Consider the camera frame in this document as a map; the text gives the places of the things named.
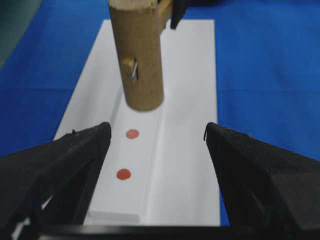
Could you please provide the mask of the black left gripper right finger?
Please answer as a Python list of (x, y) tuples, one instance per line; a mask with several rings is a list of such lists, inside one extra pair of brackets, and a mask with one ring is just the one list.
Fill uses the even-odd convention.
[(320, 237), (320, 163), (216, 123), (204, 136), (230, 226), (251, 240)]

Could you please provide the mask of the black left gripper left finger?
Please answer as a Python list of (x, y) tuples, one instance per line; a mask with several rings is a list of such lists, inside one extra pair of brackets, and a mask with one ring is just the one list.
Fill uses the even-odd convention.
[(35, 226), (81, 225), (111, 143), (108, 122), (0, 159), (0, 237), (26, 219)]

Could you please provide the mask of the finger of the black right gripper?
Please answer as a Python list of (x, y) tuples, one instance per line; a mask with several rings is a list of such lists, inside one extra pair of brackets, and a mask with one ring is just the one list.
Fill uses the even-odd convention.
[(183, 18), (187, 8), (190, 5), (189, 0), (173, 0), (172, 4), (172, 15), (171, 15), (171, 23), (170, 28), (175, 30)]

